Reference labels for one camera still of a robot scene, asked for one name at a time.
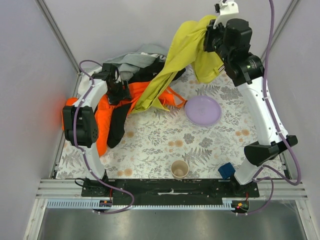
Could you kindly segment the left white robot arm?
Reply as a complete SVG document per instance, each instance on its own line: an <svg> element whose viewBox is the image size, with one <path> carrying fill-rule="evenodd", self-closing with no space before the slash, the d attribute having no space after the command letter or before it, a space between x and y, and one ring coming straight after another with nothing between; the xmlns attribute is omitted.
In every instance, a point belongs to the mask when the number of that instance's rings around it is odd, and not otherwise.
<svg viewBox="0 0 320 240"><path fill-rule="evenodd" d="M98 73L83 74L89 77L85 93L71 106L62 109L63 131L67 141L80 151L87 168L87 178L103 180L106 170L100 161L96 142L99 136L95 110L103 96L116 106L120 101L131 101L127 81L120 81L118 68L111 63L101 65Z"/></svg>

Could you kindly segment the orange cloth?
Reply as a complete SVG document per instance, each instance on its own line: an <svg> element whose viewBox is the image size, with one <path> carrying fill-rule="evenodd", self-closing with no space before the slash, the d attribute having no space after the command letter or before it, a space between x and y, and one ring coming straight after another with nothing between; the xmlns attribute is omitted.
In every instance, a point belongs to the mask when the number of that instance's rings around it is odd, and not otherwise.
<svg viewBox="0 0 320 240"><path fill-rule="evenodd" d="M100 157L107 152L108 147L112 149L121 142L125 134L124 126L127 116L131 113L149 83L129 83L129 90L133 98L132 100L122 100L118 105L110 105L106 95L100 99L94 114L98 128L96 148ZM181 108L186 103L186 100L169 86L158 97L158 100L160 107L173 106Z"/></svg>

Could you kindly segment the yellow cloth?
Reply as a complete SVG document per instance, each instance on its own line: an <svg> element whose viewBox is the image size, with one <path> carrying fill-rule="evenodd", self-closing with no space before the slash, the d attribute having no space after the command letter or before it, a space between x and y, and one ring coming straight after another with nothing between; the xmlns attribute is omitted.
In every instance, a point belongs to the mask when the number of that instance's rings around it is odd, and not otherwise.
<svg viewBox="0 0 320 240"><path fill-rule="evenodd" d="M206 15L199 21L189 20L181 24L171 42L163 69L135 99L130 113L143 112L150 107L168 111L167 106L181 108L186 100L170 87L179 71L191 66L199 83L209 84L224 70L217 53L205 52L205 34L211 20L217 17Z"/></svg>

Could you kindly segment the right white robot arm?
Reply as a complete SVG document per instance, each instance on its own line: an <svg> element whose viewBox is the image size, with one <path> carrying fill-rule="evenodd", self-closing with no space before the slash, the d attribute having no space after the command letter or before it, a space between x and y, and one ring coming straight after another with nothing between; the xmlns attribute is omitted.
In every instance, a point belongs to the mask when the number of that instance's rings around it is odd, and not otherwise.
<svg viewBox="0 0 320 240"><path fill-rule="evenodd" d="M252 29L248 21L233 18L225 25L210 20L206 27L204 51L214 52L222 60L225 72L241 93L256 128L257 141L244 148L245 160L233 180L247 185L258 176L263 164L298 144L281 124L264 79L261 59L250 53Z"/></svg>

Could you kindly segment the purple plate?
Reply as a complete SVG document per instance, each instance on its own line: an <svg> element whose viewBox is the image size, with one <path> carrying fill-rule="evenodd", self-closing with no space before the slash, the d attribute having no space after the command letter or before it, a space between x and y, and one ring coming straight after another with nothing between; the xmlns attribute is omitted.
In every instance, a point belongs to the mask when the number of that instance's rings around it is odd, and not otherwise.
<svg viewBox="0 0 320 240"><path fill-rule="evenodd" d="M184 111L191 123L201 127L213 126L222 116L219 103L212 97L205 95L189 99L184 106Z"/></svg>

